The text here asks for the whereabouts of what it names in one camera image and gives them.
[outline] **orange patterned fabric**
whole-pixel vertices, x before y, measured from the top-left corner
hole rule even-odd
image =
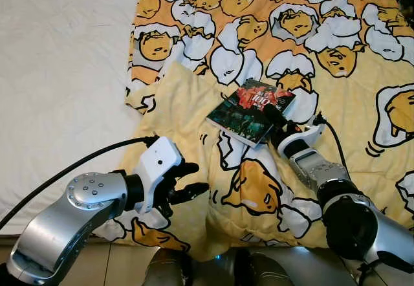
[[[245,243],[326,246],[315,195],[289,165],[267,145],[251,149],[204,121],[248,78],[292,91],[289,118],[298,124],[322,110],[356,185],[414,226],[414,31],[395,0],[139,0],[129,53],[126,102],[145,113],[136,134],[177,142],[201,167],[181,186],[208,181],[210,196],[173,208],[171,220],[154,211],[162,225],[124,215],[110,237],[174,241],[166,247],[197,259]],[[336,161],[325,133],[317,148]],[[142,150],[131,148],[122,166],[131,171]]]

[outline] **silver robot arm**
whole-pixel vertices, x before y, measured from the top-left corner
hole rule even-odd
[[[368,265],[382,262],[414,273],[414,237],[410,231],[385,216],[358,190],[345,166],[326,160],[311,148],[325,127],[324,117],[314,117],[301,131],[272,106],[266,106],[265,113],[275,121],[272,144],[318,198],[329,247],[345,259]]]
[[[7,271],[29,285],[57,285],[66,276],[91,232],[124,210],[144,214],[188,201],[208,189],[196,183],[175,191],[175,178],[198,170],[160,137],[145,151],[133,175],[85,173],[72,179],[65,193],[24,229],[7,260]]]

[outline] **black wire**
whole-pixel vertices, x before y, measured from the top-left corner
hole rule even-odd
[[[347,167],[347,164],[345,162],[345,157],[343,155],[343,151],[342,151],[342,147],[341,147],[341,143],[339,141],[338,135],[336,134],[334,127],[328,121],[325,121],[324,123],[329,127],[329,129],[332,132],[333,137],[335,138],[336,145],[338,146],[339,156],[341,157],[342,165],[344,166],[344,168],[348,172],[348,167]]]
[[[381,263],[381,260],[377,259],[371,263],[368,263],[368,264],[363,263],[360,265],[358,270],[361,272],[361,275],[358,280],[358,286],[362,286],[364,284],[364,281],[367,278],[368,274],[380,263]]]
[[[154,141],[156,141],[157,138],[158,138],[158,136],[139,137],[139,138],[133,138],[133,139],[125,140],[123,142],[117,142],[116,144],[112,144],[112,145],[107,146],[105,148],[99,149],[98,151],[95,151],[95,152],[91,153],[90,155],[87,155],[86,157],[80,159],[79,161],[76,161],[74,164],[68,166],[63,171],[60,171],[55,176],[53,176],[52,178],[50,178],[49,180],[45,181],[43,184],[38,186],[28,196],[26,196],[23,200],[21,200],[19,202],[19,204],[17,204],[15,207],[13,207],[13,209],[11,211],[9,211],[9,213],[0,221],[0,230],[7,224],[7,222],[9,222],[9,220],[11,220],[11,218],[13,218],[13,216],[15,216],[17,214],[18,211],[20,211],[24,207],[24,205],[26,205],[36,195],[41,193],[44,189],[49,187],[51,184],[56,182],[58,179],[62,178],[66,174],[68,174],[70,171],[72,171],[75,168],[81,166],[83,163],[86,163],[89,160],[91,160],[93,158],[96,158],[97,156],[99,156],[99,155],[101,155],[105,152],[114,150],[114,149],[119,148],[119,147],[135,144],[137,142],[145,142],[147,144],[147,146],[150,146],[150,145],[152,145],[152,143],[154,143]]]

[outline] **book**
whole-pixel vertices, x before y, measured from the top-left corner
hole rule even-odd
[[[218,105],[206,119],[254,148],[273,126],[263,113],[264,106],[272,104],[283,113],[294,97],[295,94],[289,91],[250,79]]]

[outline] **bed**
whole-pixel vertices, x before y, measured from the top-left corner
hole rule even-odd
[[[99,148],[131,137],[124,105],[136,0],[0,0],[0,218],[36,186]],[[2,229],[20,234],[71,177],[118,167],[102,155],[45,190]]]

